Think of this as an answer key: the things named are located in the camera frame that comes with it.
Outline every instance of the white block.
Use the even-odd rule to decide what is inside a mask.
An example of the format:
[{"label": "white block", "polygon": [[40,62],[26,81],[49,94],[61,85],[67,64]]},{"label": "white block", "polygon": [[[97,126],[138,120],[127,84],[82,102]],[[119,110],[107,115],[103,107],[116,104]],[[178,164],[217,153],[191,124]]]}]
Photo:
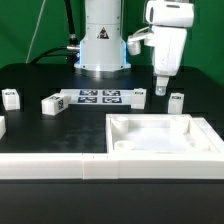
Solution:
[{"label": "white block", "polygon": [[42,114],[56,115],[68,108],[70,100],[69,95],[56,93],[41,101]]},{"label": "white block", "polygon": [[146,89],[134,89],[131,99],[131,108],[144,109],[145,101],[146,101]]},{"label": "white block", "polygon": [[5,117],[0,116],[0,139],[5,134],[6,128],[5,128]]},{"label": "white block", "polygon": [[168,114],[182,114],[184,94],[171,93],[168,105]]},{"label": "white block", "polygon": [[2,90],[2,100],[6,110],[19,110],[20,100],[15,89]]}]

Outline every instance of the white tray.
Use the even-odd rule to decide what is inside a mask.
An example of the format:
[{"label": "white tray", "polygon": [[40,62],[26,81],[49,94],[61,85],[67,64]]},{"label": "white tray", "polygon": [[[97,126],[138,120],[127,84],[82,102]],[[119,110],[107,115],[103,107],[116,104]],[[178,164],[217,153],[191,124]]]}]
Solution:
[{"label": "white tray", "polygon": [[108,114],[106,132],[108,153],[120,156],[216,154],[221,150],[190,115]]}]

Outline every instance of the black tabletop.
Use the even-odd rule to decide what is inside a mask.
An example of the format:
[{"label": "black tabletop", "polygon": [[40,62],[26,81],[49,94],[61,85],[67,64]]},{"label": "black tabletop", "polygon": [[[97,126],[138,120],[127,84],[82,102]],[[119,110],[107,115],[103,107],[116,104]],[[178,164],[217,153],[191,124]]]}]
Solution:
[{"label": "black tabletop", "polygon": [[[7,132],[0,141],[4,153],[105,153],[107,113],[167,114],[171,93],[184,93],[183,113],[204,117],[224,138],[224,88],[195,68],[181,67],[170,78],[165,96],[156,96],[153,68],[133,66],[129,75],[115,79],[80,76],[68,65],[12,64],[0,70],[0,88],[16,89],[21,109],[5,111],[0,98],[0,115]],[[41,100],[61,89],[147,89],[144,110],[130,105],[70,105],[56,116],[43,115]]]}]

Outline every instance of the robot logo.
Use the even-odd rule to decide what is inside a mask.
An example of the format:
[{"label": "robot logo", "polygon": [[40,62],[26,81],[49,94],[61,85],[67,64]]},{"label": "robot logo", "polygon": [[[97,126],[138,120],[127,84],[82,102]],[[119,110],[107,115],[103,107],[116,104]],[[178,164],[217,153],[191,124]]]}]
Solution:
[{"label": "robot logo", "polygon": [[102,30],[100,31],[99,35],[97,36],[98,39],[109,39],[109,36],[107,34],[107,31],[103,27]]}]

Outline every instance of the black cable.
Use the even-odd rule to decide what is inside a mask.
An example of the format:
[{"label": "black cable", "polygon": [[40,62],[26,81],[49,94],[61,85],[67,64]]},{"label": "black cable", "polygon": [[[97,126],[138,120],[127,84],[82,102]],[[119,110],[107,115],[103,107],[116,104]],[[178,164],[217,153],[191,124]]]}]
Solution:
[{"label": "black cable", "polygon": [[46,57],[48,54],[50,54],[52,52],[61,51],[61,50],[67,50],[67,47],[66,46],[55,47],[55,48],[52,48],[52,49],[50,49],[48,51],[45,51],[44,53],[42,53],[38,57],[34,58],[30,63],[31,64],[36,64],[42,57]]},{"label": "black cable", "polygon": [[67,13],[67,19],[68,19],[68,28],[69,28],[69,42],[72,45],[78,45],[78,40],[76,38],[75,34],[75,26],[73,22],[73,16],[72,16],[72,8],[71,8],[71,2],[70,0],[64,0],[65,1],[65,8]]}]

